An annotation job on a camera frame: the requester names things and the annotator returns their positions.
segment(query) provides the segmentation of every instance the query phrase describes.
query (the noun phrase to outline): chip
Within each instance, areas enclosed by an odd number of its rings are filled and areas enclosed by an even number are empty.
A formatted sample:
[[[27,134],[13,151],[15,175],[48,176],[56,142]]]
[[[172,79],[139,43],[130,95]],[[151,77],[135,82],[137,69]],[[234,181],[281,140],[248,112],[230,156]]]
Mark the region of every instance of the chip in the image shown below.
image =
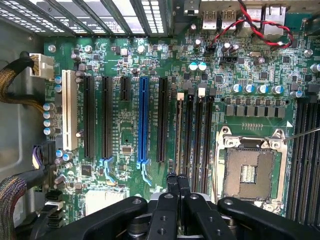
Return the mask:
[[[92,167],[90,165],[81,165],[81,175],[91,177]]]

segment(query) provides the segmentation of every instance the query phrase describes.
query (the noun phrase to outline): motherboard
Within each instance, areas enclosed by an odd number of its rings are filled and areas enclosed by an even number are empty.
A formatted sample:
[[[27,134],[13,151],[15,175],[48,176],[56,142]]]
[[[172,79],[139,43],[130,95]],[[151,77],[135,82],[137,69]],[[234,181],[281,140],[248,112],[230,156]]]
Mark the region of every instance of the motherboard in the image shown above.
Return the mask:
[[[129,196],[166,191],[168,173],[212,202],[238,197],[285,216],[297,99],[319,91],[320,41],[286,14],[289,48],[221,36],[195,21],[173,38],[47,38],[44,132],[52,188],[74,222]],[[281,41],[288,42],[284,35]]]

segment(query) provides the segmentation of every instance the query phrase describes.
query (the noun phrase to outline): capacitor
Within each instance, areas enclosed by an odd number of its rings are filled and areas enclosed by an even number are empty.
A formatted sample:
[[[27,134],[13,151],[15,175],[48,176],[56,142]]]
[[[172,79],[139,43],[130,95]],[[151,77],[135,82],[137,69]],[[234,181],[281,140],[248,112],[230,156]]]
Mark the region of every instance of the capacitor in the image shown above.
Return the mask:
[[[73,61],[75,61],[75,62],[81,62],[81,60],[82,60],[82,58],[79,55],[75,54],[75,53],[71,54],[71,59]]]
[[[55,107],[55,104],[52,102],[46,102],[45,104],[43,104],[43,110],[45,111],[54,110]]]
[[[136,51],[138,52],[138,54],[143,54],[145,52],[145,46],[142,46],[142,45],[138,46]]]
[[[55,121],[53,119],[46,119],[43,121],[43,125],[48,128],[55,125]]]
[[[62,159],[63,161],[67,162],[70,161],[74,158],[74,154],[71,151],[66,152],[65,154],[63,154]]]
[[[84,81],[84,79],[81,78],[81,77],[76,77],[74,81],[75,81],[76,84],[80,84],[80,83],[82,83]]]
[[[190,70],[191,72],[196,71],[197,68],[198,68],[198,65],[197,65],[195,62],[191,62],[191,63],[189,64],[189,70]]]
[[[282,94],[284,92],[284,87],[281,85],[273,86],[271,92],[273,94]]]
[[[194,34],[197,30],[197,26],[193,23],[191,24],[190,28],[189,28],[189,33],[190,34]]]
[[[199,38],[194,41],[193,47],[195,49],[199,49],[201,47],[201,40]]]
[[[320,63],[311,65],[310,71],[315,73],[315,74],[319,73],[320,72]]]
[[[71,169],[73,164],[71,162],[66,162],[64,166],[66,169]]]
[[[75,136],[77,137],[77,138],[82,138],[83,136],[84,136],[84,131],[83,130],[80,130],[80,131],[78,131],[76,134],[75,134]]]
[[[240,84],[234,84],[231,86],[231,91],[236,94],[240,93],[242,92],[242,86]]]
[[[253,65],[259,66],[259,65],[264,64],[265,61],[266,61],[265,58],[261,56],[261,57],[256,58],[255,60],[253,60]]]
[[[60,175],[53,182],[54,182],[54,184],[60,184],[65,180],[66,180],[66,177],[64,175]]]
[[[268,92],[268,86],[267,85],[260,85],[256,88],[256,92],[258,94],[266,94]]]
[[[64,162],[64,160],[62,158],[56,158],[54,160],[54,164],[55,165],[61,165]]]
[[[46,136],[51,136],[53,134],[55,134],[56,129],[54,127],[46,127],[45,129],[43,129],[43,133]]]
[[[204,72],[207,69],[207,64],[205,62],[200,62],[200,64],[198,65],[198,70],[200,72]]]
[[[56,77],[54,78],[54,82],[55,82],[56,84],[61,84],[61,83],[62,83],[62,78],[61,78],[60,76],[56,76]]]
[[[77,78],[83,78],[85,77],[87,74],[84,72],[84,71],[76,71],[74,73],[74,75],[77,77]]]
[[[312,49],[306,49],[304,50],[303,54],[306,58],[311,58],[314,54],[314,51]]]
[[[304,93],[302,91],[292,91],[290,92],[290,96],[295,99],[302,98],[304,96]]]
[[[55,112],[54,111],[44,111],[43,112],[43,118],[44,119],[51,119],[55,116]]]
[[[226,53],[230,47],[231,47],[231,44],[229,42],[225,42],[221,47],[221,52]]]
[[[66,151],[63,149],[58,149],[57,151],[55,151],[55,155],[57,158],[62,158],[65,153]]]
[[[229,53],[233,54],[233,53],[235,53],[236,51],[238,51],[239,48],[240,48],[239,45],[234,44],[234,45],[232,45],[232,46],[229,48]]]
[[[255,87],[252,84],[247,84],[244,86],[243,91],[247,94],[253,93]]]
[[[56,93],[60,94],[62,92],[62,86],[60,84],[55,85],[54,90]]]

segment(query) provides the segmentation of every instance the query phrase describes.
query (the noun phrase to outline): blue pcie slot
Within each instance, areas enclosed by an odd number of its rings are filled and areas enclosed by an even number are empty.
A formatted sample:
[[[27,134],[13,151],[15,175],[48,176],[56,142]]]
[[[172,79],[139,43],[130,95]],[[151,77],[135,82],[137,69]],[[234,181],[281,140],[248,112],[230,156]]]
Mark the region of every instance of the blue pcie slot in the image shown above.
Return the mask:
[[[136,168],[147,162],[149,115],[149,77],[140,77],[139,84],[139,123],[138,123],[138,156]]]

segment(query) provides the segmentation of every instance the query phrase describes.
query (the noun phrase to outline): pcie slot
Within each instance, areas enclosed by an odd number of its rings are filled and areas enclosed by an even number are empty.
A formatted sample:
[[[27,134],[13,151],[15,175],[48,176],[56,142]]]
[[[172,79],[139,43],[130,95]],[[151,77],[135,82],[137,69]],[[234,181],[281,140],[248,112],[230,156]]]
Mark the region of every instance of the pcie slot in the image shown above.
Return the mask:
[[[192,169],[192,192],[198,192],[199,179],[199,158],[201,150],[201,132],[202,132],[202,112],[203,112],[203,98],[198,97],[195,104],[195,136],[193,148],[193,169]]]
[[[112,77],[102,77],[102,158],[112,157],[112,127],[113,127],[113,84]]]
[[[211,141],[211,121],[212,121],[212,107],[214,98],[207,97],[205,104],[205,122],[204,122],[204,140],[203,140],[203,153],[202,153],[202,170],[201,170],[201,193],[207,192],[207,179],[210,161],[210,141]]]
[[[159,78],[158,99],[158,135],[156,161],[163,163],[166,160],[166,139],[168,123],[168,78]]]
[[[64,150],[78,147],[77,133],[77,84],[75,72],[62,70],[62,142]]]
[[[184,94],[178,93],[176,103],[176,129],[175,129],[175,172],[180,174],[181,170],[181,138],[183,127]]]
[[[93,158],[95,156],[96,122],[95,79],[93,76],[84,77],[83,122],[84,157]]]
[[[190,150],[191,150],[191,133],[192,133],[192,121],[194,112],[194,93],[187,94],[186,99],[186,111],[185,111],[185,136],[184,136],[184,149],[183,149],[183,174],[189,175],[189,165],[190,165]]]

